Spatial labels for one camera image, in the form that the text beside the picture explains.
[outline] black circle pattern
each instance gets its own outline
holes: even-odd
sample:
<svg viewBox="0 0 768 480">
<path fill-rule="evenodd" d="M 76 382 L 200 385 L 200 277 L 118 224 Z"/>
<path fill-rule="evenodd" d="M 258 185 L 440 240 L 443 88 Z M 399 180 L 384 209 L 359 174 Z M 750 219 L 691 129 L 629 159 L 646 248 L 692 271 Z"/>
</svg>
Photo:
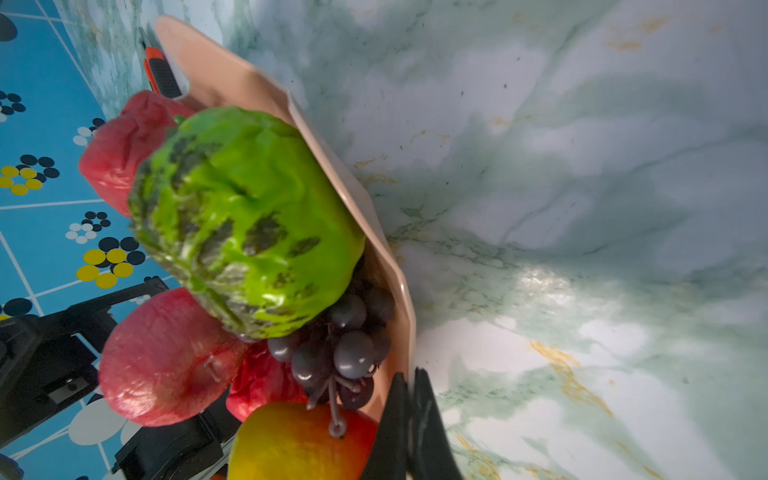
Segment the black circle pattern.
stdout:
<svg viewBox="0 0 768 480">
<path fill-rule="evenodd" d="M 32 310 L 32 302 L 26 298 L 14 298 L 6 302 L 2 310 L 9 316 L 25 315 Z"/>
<path fill-rule="evenodd" d="M 0 100 L 6 100 L 6 101 L 11 102 L 10 106 L 9 105 L 2 105 L 2 103 L 0 103 L 0 111 L 3 114 L 5 114 L 5 115 L 13 115 L 14 112 L 21 113 L 21 112 L 27 110 L 27 108 L 23 104 L 20 103 L 22 101 L 22 97 L 20 95 L 17 95 L 17 94 L 5 94 L 5 92 L 2 92 L 2 91 L 0 91 L 0 94 L 2 94 L 2 95 L 0 95 Z"/>
<path fill-rule="evenodd" d="M 126 252 L 132 252 L 139 247 L 139 243 L 133 237 L 125 237 L 120 242 L 120 248 Z"/>
<path fill-rule="evenodd" d="M 120 242 L 115 237 L 104 237 L 99 240 L 98 247 L 102 251 L 108 252 L 109 250 L 120 248 Z"/>
<path fill-rule="evenodd" d="M 125 261 L 130 263 L 131 265 L 141 265 L 144 263 L 144 261 L 147 259 L 147 256 L 144 255 L 143 252 L 140 252 L 138 250 L 135 250 L 133 252 L 130 252 L 127 257 L 125 258 Z"/>
</svg>

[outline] black metal bracket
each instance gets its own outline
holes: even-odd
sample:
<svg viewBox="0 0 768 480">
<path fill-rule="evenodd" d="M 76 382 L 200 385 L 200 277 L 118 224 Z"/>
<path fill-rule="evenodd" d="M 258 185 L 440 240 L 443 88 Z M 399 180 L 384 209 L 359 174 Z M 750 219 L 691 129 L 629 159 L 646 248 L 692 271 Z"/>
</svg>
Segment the black metal bracket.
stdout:
<svg viewBox="0 0 768 480">
<path fill-rule="evenodd" d="M 389 387 L 379 430 L 360 480 L 462 480 L 426 370 L 416 369 L 413 397 L 402 373 Z"/>
<path fill-rule="evenodd" d="M 109 309 L 168 290 L 160 279 L 108 293 L 42 317 L 0 322 L 0 447 L 40 425 L 98 385 L 96 355 L 117 325 Z"/>
</svg>

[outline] marble surface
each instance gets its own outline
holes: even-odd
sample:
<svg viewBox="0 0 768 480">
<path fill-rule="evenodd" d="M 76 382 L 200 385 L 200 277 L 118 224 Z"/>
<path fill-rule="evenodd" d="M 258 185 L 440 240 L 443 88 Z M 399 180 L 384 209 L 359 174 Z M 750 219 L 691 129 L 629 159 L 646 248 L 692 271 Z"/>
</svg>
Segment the marble surface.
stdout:
<svg viewBox="0 0 768 480">
<path fill-rule="evenodd" d="M 373 197 L 466 478 L 768 476 L 768 3 L 57 1 L 108 117 L 163 13 L 288 85 Z"/>
</svg>

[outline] dark spot on cabbage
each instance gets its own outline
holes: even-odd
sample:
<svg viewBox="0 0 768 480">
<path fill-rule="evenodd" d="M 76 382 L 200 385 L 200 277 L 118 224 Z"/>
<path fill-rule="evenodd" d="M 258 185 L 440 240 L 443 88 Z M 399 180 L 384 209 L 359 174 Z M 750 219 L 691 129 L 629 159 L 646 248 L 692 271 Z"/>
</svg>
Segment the dark spot on cabbage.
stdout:
<svg viewBox="0 0 768 480">
<path fill-rule="evenodd" d="M 317 285 L 315 285 L 314 283 L 308 283 L 303 288 L 303 290 L 299 290 L 298 292 L 294 293 L 293 298 L 297 298 L 297 299 L 309 298 L 315 293 L 317 293 L 318 290 L 320 290 L 320 288 Z"/>
<path fill-rule="evenodd" d="M 242 263 L 230 263 L 216 275 L 216 282 L 222 285 L 241 286 L 248 274 L 248 266 Z"/>
<path fill-rule="evenodd" d="M 219 257 L 219 253 L 224 244 L 232 237 L 233 221 L 228 218 L 216 230 L 211 232 L 207 239 L 200 245 L 200 252 L 197 255 L 197 261 L 205 268 L 210 266 Z"/>
<path fill-rule="evenodd" d="M 266 217 L 261 217 L 245 233 L 243 253 L 253 257 L 274 247 L 288 236 L 286 229 L 275 220 L 275 215 L 276 212 L 272 212 Z"/>
<path fill-rule="evenodd" d="M 317 247 L 317 244 L 320 243 L 319 237 L 310 237 L 305 238 L 304 240 L 299 240 L 298 242 L 291 245 L 291 248 L 288 252 L 288 257 L 298 257 L 299 255 L 303 255 L 313 248 Z"/>
<path fill-rule="evenodd" d="M 168 161 L 172 164 L 178 163 L 179 160 L 181 160 L 184 156 L 184 151 L 187 149 L 187 147 L 190 146 L 192 142 L 194 142 L 197 139 L 196 135 L 191 135 L 189 137 L 183 137 L 180 138 L 179 141 L 177 141 L 173 147 L 170 149 L 170 154 L 168 154 Z"/>
<path fill-rule="evenodd" d="M 157 203 L 159 201 L 160 193 L 157 191 L 157 189 L 154 189 L 149 194 L 149 198 L 147 198 L 146 203 L 144 203 L 143 208 L 141 209 L 144 231 L 146 231 L 148 235 L 151 235 L 154 241 L 157 241 L 159 232 L 154 228 L 154 223 L 152 223 L 152 213 L 157 208 Z"/>
<path fill-rule="evenodd" d="M 224 303 L 229 309 L 238 317 L 246 317 L 252 319 L 259 311 L 259 307 L 256 305 L 250 305 L 249 303 L 240 303 L 232 299 L 226 299 Z"/>
<path fill-rule="evenodd" d="M 195 223 L 197 213 L 202 210 L 203 199 L 199 193 L 185 197 L 179 203 L 179 218 L 177 232 L 179 240 L 184 241 L 188 237 L 200 231 L 200 225 Z"/>
<path fill-rule="evenodd" d="M 295 313 L 292 308 L 287 306 L 268 306 L 264 312 L 274 316 L 291 316 Z"/>
<path fill-rule="evenodd" d="M 272 288 L 275 290 L 279 290 L 281 288 L 284 288 L 285 285 L 289 283 L 293 283 L 293 275 L 290 273 L 280 272 L 277 274 L 277 278 L 275 279 L 274 283 L 272 283 Z"/>
<path fill-rule="evenodd" d="M 195 137 L 190 137 L 190 142 L 193 141 L 194 138 Z M 174 172 L 174 175 L 170 178 L 170 186 L 174 190 L 179 189 L 181 184 L 187 178 L 187 175 L 192 170 L 200 166 L 204 161 L 208 160 L 211 155 L 215 154 L 221 148 L 221 145 L 219 144 L 206 144 L 197 145 L 196 147 L 188 150 L 187 145 L 184 145 L 183 147 L 180 147 L 183 148 L 183 150 L 176 152 L 176 147 L 182 142 L 182 140 L 179 140 L 174 145 L 174 150 L 171 151 L 170 155 L 168 156 L 168 159 L 171 163 L 178 163 L 178 167 Z"/>
</svg>

